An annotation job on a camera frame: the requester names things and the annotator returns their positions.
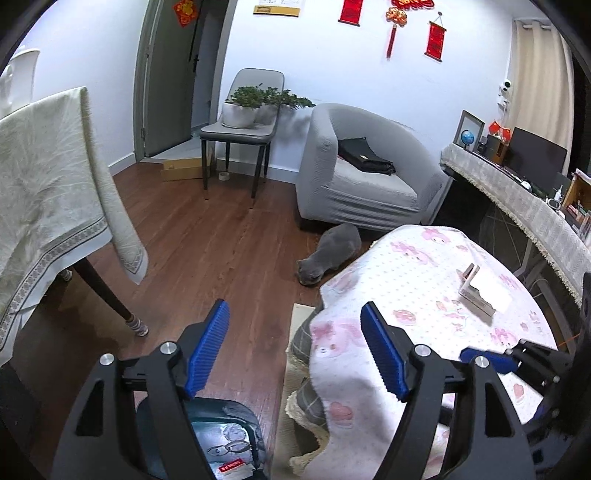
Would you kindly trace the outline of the white torn cardboard box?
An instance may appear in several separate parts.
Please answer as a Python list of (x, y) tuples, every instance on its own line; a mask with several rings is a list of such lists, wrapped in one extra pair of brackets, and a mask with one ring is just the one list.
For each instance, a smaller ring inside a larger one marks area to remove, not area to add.
[(459, 298), (460, 302), (483, 322), (491, 324), (496, 309), (490, 302), (484, 299), (480, 290), (474, 285), (474, 280), (480, 271), (480, 266), (470, 263), (463, 271), (458, 271), (460, 276)]

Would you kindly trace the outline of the red white SanDisk package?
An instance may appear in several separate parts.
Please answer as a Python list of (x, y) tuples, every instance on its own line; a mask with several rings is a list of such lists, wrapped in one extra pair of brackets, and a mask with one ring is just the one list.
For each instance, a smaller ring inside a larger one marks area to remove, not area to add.
[(245, 480), (252, 479), (257, 469), (252, 462), (245, 462), (237, 458), (225, 463), (215, 463), (212, 467), (213, 474), (218, 480)]

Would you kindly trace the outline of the dark trash bin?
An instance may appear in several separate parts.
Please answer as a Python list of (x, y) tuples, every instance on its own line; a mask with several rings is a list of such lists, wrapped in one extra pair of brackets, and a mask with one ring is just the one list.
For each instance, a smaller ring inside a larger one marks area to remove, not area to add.
[(236, 401), (212, 398), (194, 398), (184, 408), (212, 474), (215, 463), (242, 458), (257, 469), (252, 479), (266, 479), (266, 446), (252, 410)]

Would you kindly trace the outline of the pink patterned tablecloth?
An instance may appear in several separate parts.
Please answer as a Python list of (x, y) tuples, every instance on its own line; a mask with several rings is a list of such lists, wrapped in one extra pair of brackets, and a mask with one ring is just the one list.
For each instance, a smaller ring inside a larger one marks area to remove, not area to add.
[[(480, 266), (474, 285), (496, 309), (491, 324), (459, 298), (458, 271)], [(308, 370), (322, 400), (328, 445), (304, 469), (307, 479), (370, 479), (404, 412), (389, 393), (361, 330), (373, 302), (390, 325), (445, 359), (467, 347), (504, 352), (520, 340), (553, 347), (540, 307), (522, 283), (464, 233), (407, 225), (384, 235), (322, 285), (322, 311), (311, 321)]]

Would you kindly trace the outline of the dark wooden table leg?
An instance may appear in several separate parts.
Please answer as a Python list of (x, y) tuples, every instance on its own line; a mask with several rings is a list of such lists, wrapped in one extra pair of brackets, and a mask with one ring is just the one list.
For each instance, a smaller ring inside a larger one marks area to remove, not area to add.
[(138, 337), (145, 337), (149, 329), (135, 314), (133, 314), (114, 294), (102, 277), (96, 272), (87, 258), (77, 261), (73, 270), (115, 313), (124, 321), (126, 326)]

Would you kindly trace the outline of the wooden desk shelf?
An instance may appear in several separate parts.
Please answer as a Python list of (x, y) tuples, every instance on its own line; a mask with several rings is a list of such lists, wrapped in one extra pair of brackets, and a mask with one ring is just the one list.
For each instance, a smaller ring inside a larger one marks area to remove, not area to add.
[(591, 180), (590, 176), (576, 169), (572, 181), (563, 200), (562, 212), (567, 223), (590, 249), (590, 210), (591, 210)]

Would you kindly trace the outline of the grey plaid under cloth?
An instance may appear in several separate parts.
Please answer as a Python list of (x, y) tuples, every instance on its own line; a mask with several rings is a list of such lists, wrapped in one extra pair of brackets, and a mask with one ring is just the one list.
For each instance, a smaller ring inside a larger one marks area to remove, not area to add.
[(318, 309), (294, 304), (287, 344), (273, 471), (300, 479), (304, 469), (328, 445), (329, 429), (322, 400), (308, 371), (310, 323)]

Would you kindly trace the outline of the grey cat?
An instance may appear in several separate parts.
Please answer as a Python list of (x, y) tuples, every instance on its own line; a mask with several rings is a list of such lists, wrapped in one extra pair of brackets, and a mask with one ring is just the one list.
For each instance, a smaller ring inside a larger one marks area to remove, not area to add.
[(304, 286), (318, 284), (329, 271), (335, 271), (361, 251), (362, 239), (358, 227), (341, 224), (322, 234), (315, 252), (297, 261), (298, 282)]

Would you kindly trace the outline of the black monitor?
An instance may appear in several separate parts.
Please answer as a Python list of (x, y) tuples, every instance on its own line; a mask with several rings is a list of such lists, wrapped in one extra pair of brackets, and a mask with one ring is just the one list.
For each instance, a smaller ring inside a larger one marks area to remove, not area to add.
[(549, 193), (562, 171), (567, 150), (537, 134), (516, 127), (504, 165), (533, 186)]

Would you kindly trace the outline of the small blue globe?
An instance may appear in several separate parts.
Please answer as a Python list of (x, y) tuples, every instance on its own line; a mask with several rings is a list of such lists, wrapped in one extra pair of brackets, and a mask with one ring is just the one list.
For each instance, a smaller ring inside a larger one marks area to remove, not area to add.
[(471, 131), (465, 129), (460, 134), (460, 142), (465, 150), (469, 150), (475, 142), (475, 136)]

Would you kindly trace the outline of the beige dining tablecloth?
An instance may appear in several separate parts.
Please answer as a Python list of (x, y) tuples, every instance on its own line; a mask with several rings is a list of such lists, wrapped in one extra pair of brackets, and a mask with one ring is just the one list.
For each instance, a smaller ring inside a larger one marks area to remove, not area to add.
[(1, 361), (58, 274), (114, 246), (143, 281), (148, 254), (93, 141), (88, 91), (45, 97), (1, 121)]

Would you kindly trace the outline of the grey dining chair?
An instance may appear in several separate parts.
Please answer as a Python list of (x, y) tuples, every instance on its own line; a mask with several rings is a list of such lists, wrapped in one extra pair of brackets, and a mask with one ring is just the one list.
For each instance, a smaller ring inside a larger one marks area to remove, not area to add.
[[(266, 87), (276, 87), (283, 90), (284, 75), (280, 71), (259, 69), (259, 68), (245, 68), (239, 70), (231, 83), (228, 91), (228, 96), (231, 95), (236, 88), (240, 86), (256, 86), (262, 85), (263, 89)], [(206, 161), (211, 161), (211, 175), (215, 173), (217, 160), (214, 154), (209, 154), (207, 146), (211, 142), (220, 142), (225, 145), (225, 168), (229, 169), (230, 147), (232, 144), (256, 146), (259, 148), (256, 157), (256, 168), (254, 168), (254, 175), (252, 181), (252, 205), (256, 203), (256, 192), (259, 189), (259, 178), (263, 176), (266, 179), (267, 170), (270, 163), (270, 147), (276, 135), (276, 121), (272, 125), (256, 125), (247, 129), (232, 129), (224, 127), (221, 124), (221, 115), (219, 119), (199, 130), (199, 140), (201, 147), (201, 159), (204, 168), (206, 168)], [(204, 187), (204, 197), (208, 199), (208, 178), (202, 178), (202, 186)]]

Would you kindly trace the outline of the potted green plant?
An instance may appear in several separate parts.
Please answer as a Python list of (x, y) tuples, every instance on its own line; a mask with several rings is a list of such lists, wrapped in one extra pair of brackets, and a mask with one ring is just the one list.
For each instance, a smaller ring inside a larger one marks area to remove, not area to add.
[(281, 108), (290, 110), (314, 108), (307, 97), (290, 90), (262, 85), (240, 86), (222, 105), (221, 124), (232, 129), (247, 129), (256, 125), (272, 125)]

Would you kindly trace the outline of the red door decoration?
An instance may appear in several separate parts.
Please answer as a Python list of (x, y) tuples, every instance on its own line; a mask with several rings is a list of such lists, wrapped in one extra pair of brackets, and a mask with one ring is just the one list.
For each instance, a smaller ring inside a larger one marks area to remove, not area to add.
[(173, 5), (179, 25), (184, 28), (198, 17), (198, 8), (194, 0), (179, 0)]

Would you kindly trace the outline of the red hanging wall scrolls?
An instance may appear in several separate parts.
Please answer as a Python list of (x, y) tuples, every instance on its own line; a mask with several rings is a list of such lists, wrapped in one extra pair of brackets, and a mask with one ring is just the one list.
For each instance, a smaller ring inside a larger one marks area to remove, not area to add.
[[(342, 11), (339, 23), (359, 26), (363, 0), (345, 0), (342, 2)], [(391, 32), (386, 49), (386, 59), (390, 60), (394, 51), (394, 40), (399, 30), (408, 24), (408, 15), (411, 11), (433, 10), (433, 0), (391, 0), (385, 13), (386, 21), (391, 25)], [(427, 47), (424, 55), (442, 62), (443, 49), (447, 29), (443, 25), (443, 13), (439, 11), (437, 18), (429, 22)]]

